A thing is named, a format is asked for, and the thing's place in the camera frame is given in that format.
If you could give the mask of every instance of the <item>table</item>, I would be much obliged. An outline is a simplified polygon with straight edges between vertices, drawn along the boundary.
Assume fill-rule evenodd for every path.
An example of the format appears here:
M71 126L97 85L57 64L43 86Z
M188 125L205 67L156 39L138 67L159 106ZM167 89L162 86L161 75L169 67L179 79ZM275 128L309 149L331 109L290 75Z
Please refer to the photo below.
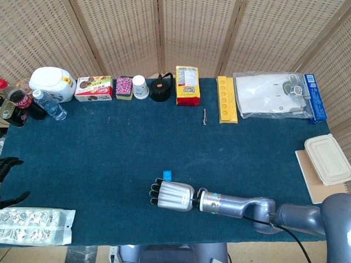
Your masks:
M7 175L1 198L31 191L21 206L76 209L72 245L293 241L283 232L257 233L244 219L150 204L150 186L164 170L196 190L264 196L277 206L312 204L295 150L327 134L327 124L258 118L219 124L216 79L200 79L200 88L197 107L176 106L174 90L166 102L73 99L62 104L68 112L63 121L47 117L11 126L2 156L25 163Z

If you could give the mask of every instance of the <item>snack box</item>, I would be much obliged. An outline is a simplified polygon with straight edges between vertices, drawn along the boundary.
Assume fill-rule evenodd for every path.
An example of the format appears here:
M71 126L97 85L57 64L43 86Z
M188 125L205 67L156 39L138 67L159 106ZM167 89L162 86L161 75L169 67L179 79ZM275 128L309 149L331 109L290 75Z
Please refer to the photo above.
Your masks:
M175 90L177 105L196 106L200 104L199 71L197 67L177 66L175 68Z
M131 100L133 97L133 83L129 77L116 79L116 98L119 100Z
M79 78L75 97L79 101L112 100L112 77Z
M309 101L312 108L313 118L308 119L309 124L317 124L327 119L322 96L314 74L304 75L304 84L308 87Z

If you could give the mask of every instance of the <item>red bottle cap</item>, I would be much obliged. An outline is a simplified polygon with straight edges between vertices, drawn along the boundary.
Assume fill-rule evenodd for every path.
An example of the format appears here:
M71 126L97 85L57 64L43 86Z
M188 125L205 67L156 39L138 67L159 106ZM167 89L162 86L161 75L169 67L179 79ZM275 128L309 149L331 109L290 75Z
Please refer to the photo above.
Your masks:
M7 87L7 82L5 79L0 78L0 89L4 89Z

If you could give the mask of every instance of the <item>robot finger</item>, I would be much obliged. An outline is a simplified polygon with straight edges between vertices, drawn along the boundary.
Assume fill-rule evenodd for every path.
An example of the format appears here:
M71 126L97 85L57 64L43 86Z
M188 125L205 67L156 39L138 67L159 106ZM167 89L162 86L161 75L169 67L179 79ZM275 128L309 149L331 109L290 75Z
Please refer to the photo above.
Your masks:
M157 197L158 197L158 192L151 190L151 191L149 192L149 195L150 195L151 197L157 198Z
M15 158L15 159L18 160L17 157L6 157L6 158L0 158L0 162L4 161L4 160L6 160L6 159L12 159L12 158Z
M0 164L0 182L8 174L12 166L23 164L23 161L18 160L16 157L7 157Z
M153 185L151 185L151 190L158 192L160 190L160 187L161 187L160 185L153 184Z
M158 185L161 185L163 182L163 180L161 178L156 178L155 183L157 183Z
M3 209L5 207L11 207L15 204L19 204L22 202L24 199L26 199L29 196L30 192L24 192L22 193L19 197L10 199L10 200L5 200L5 201L0 201L0 209Z
M150 200L150 203L151 203L151 204L157 205L158 199L157 199L157 198L152 198L152 199Z

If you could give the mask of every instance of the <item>plastic bag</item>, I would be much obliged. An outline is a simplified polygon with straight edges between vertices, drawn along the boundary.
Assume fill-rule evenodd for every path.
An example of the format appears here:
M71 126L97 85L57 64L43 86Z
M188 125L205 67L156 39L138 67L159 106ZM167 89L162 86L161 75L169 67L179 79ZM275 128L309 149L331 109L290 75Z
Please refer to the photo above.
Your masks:
M16 207L0 210L0 243L66 245L72 242L75 210Z
M310 94L300 73L233 73L241 116L312 118Z

